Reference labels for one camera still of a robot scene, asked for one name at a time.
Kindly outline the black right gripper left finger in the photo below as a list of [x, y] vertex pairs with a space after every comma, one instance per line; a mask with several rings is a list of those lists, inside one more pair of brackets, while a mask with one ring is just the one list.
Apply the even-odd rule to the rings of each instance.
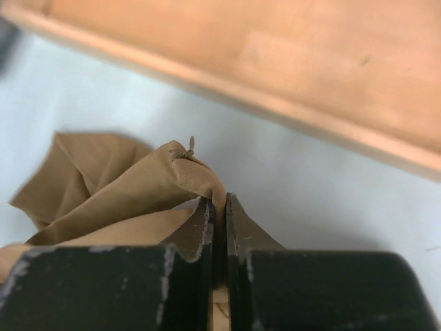
[[214, 206], [151, 246], [41, 246], [1, 289], [2, 330], [211, 330]]

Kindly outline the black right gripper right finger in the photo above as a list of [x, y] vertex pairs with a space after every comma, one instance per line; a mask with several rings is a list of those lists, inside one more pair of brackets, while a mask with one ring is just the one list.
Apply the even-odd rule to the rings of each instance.
[[288, 250], [225, 210], [232, 330], [439, 330], [410, 265], [391, 252]]

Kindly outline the tan brown skirt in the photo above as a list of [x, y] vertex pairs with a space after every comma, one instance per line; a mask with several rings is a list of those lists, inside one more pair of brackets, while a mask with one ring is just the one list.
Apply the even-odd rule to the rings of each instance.
[[37, 233], [1, 249], [1, 289], [20, 257], [41, 246], [163, 244], [201, 199], [210, 200], [215, 212], [211, 330], [228, 330], [221, 258], [227, 193], [193, 147], [177, 141], [150, 150], [113, 134], [56, 134], [43, 165], [12, 199]]

